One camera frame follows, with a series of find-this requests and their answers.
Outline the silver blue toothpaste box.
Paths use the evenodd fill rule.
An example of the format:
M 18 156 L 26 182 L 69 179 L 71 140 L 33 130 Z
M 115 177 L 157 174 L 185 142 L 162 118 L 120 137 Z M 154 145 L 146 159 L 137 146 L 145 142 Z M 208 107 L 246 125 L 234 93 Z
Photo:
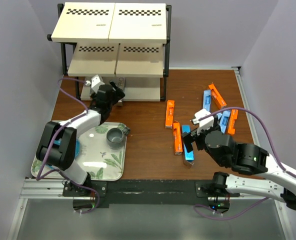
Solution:
M 114 83 L 116 84 L 117 87 L 119 87 L 123 92 L 125 91 L 125 87 L 126 87 L 126 78 L 125 77 L 117 77 L 114 79 Z M 118 107 L 122 107 L 123 106 L 123 98 L 120 99 L 116 106 Z
M 81 94 L 80 94 L 80 99 L 82 101 L 90 101 L 92 99 L 91 94 L 92 94 L 91 82 L 86 81 L 86 83 L 82 87 L 82 91 L 81 91 Z

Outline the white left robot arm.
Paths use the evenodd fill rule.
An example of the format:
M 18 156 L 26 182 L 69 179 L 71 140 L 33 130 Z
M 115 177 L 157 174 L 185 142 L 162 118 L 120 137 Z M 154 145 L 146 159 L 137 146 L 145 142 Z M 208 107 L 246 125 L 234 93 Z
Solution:
M 58 172 L 74 185 L 74 191 L 80 196 L 97 194 L 92 188 L 90 173 L 75 160 L 77 138 L 102 125 L 109 118 L 113 106 L 124 97 L 124 91 L 114 82 L 101 82 L 89 106 L 77 99 L 84 107 L 82 113 L 61 122 L 47 122 L 35 154 L 36 159 L 41 161 L 35 179 L 40 181 L 50 173 Z

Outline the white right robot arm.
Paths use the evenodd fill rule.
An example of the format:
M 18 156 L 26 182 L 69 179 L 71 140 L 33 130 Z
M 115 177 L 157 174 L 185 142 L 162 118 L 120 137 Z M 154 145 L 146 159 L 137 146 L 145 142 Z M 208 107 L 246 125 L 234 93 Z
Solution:
M 182 141 L 188 152 L 196 144 L 199 151 L 204 150 L 220 167 L 238 173 L 215 172 L 212 181 L 202 187 L 208 195 L 261 196 L 285 203 L 296 211 L 296 171 L 286 172 L 267 150 L 253 143 L 236 142 L 215 127 L 185 132 Z

